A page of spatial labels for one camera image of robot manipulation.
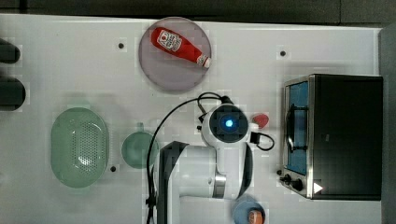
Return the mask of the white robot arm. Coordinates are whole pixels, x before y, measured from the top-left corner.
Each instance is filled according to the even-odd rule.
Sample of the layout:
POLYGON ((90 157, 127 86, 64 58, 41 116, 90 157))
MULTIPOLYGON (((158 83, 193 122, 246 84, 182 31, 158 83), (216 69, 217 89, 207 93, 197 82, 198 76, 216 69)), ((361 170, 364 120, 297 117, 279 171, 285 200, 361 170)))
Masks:
POLYGON ((202 118, 204 143, 173 141, 161 149, 154 166, 157 224, 180 224, 180 199, 200 197, 236 200, 249 188, 253 156, 250 128, 236 105, 213 107, 202 118))

